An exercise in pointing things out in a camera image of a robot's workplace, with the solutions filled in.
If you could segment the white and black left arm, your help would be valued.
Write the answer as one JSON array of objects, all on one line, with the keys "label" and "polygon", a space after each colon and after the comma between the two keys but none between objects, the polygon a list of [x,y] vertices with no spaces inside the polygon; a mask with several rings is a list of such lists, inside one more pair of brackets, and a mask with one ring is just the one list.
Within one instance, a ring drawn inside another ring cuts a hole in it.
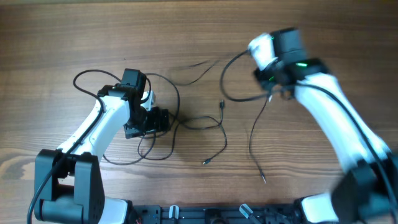
[{"label": "white and black left arm", "polygon": [[130,200],[105,196],[100,162],[119,129],[128,139],[169,130],[168,111],[155,106],[147,86],[147,74],[125,69],[117,84],[94,94],[93,110],[70,138],[39,152],[28,223],[142,223]]}]

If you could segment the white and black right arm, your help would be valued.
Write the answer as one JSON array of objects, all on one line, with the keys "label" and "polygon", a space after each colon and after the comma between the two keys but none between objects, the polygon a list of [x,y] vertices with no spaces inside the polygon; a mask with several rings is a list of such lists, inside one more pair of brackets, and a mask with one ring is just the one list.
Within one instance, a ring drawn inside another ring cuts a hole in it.
[{"label": "white and black right arm", "polygon": [[304,220],[397,218],[397,156],[362,120],[325,63],[307,55],[300,32],[289,28],[261,34],[248,50],[263,89],[280,85],[291,92],[321,127],[344,173],[333,190],[300,200]]}]

